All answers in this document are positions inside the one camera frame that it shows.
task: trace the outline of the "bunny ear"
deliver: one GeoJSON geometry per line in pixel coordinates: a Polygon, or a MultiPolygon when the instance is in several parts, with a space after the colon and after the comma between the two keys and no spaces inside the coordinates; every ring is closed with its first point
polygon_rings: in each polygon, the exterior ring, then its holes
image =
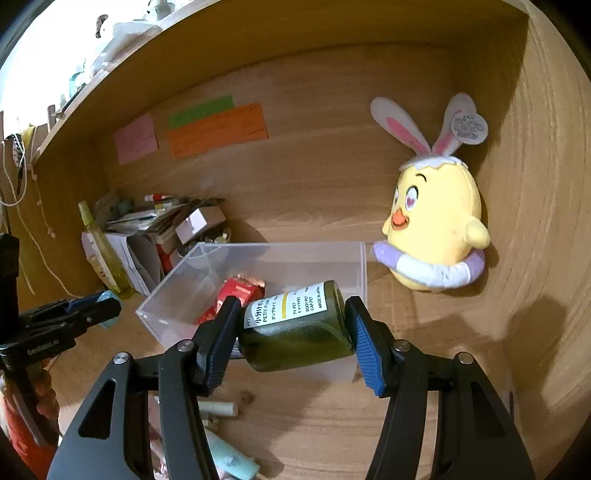
{"type": "Polygon", "coordinates": [[[397,103],[384,97],[371,102],[371,116],[379,125],[417,155],[429,155],[431,148],[409,114],[397,103]]]}
{"type": "Polygon", "coordinates": [[[454,95],[443,115],[443,127],[439,138],[433,144],[433,153],[448,157],[453,154],[460,146],[460,142],[452,133],[452,117],[458,112],[466,112],[470,115],[476,115],[476,104],[467,93],[458,93],[454,95]]]}

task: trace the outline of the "plush toy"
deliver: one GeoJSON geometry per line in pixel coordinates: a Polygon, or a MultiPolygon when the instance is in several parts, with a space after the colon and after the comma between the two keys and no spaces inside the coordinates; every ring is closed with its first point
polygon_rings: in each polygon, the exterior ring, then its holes
{"type": "Polygon", "coordinates": [[[374,244],[378,261],[413,290],[440,291],[476,280],[490,242],[480,221],[480,194],[468,167],[452,154],[484,141],[488,127],[474,101],[449,102],[439,138],[430,148],[409,114],[387,98],[371,102],[374,120],[417,156],[400,168],[391,214],[374,244]]]}

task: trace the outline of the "sticky note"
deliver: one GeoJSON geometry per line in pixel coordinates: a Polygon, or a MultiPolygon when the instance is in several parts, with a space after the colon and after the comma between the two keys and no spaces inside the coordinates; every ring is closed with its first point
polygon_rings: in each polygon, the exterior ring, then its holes
{"type": "Polygon", "coordinates": [[[184,158],[252,140],[269,138],[260,103],[208,116],[166,133],[174,158],[184,158]]]}
{"type": "Polygon", "coordinates": [[[175,113],[168,119],[168,127],[170,129],[179,128],[191,122],[202,120],[207,116],[225,112],[233,108],[234,100],[232,99],[232,95],[226,95],[175,113]]]}
{"type": "Polygon", "coordinates": [[[117,130],[113,137],[117,147],[119,165],[139,160],[148,153],[158,150],[154,124],[149,113],[117,130]]]}

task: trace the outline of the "screw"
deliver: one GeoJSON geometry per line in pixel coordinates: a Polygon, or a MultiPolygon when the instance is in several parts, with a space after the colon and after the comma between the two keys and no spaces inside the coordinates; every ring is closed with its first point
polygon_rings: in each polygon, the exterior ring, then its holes
{"type": "Polygon", "coordinates": [[[460,352],[457,356],[460,363],[464,365],[470,365],[474,361],[474,357],[470,355],[468,352],[460,352]]]}
{"type": "Polygon", "coordinates": [[[127,352],[119,352],[117,355],[113,357],[113,361],[117,365],[124,364],[127,360],[129,360],[129,353],[127,352]]]}
{"type": "Polygon", "coordinates": [[[192,340],[181,340],[177,343],[177,349],[179,352],[189,352],[193,349],[194,345],[192,340]]]}
{"type": "Polygon", "coordinates": [[[398,352],[408,352],[410,350],[410,343],[406,340],[396,340],[394,342],[394,349],[398,352]]]}

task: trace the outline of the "transparent plastic bin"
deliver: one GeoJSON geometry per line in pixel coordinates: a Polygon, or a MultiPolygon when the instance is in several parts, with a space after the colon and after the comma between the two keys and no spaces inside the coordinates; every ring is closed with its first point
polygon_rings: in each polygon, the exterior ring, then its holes
{"type": "MultiPolygon", "coordinates": [[[[363,242],[197,244],[137,309],[163,347],[191,338],[195,321],[214,302],[224,280],[245,274],[265,281],[265,297],[336,280],[343,298],[365,302],[367,275],[363,242]]],[[[324,380],[352,379],[355,356],[295,369],[324,380]]]]}

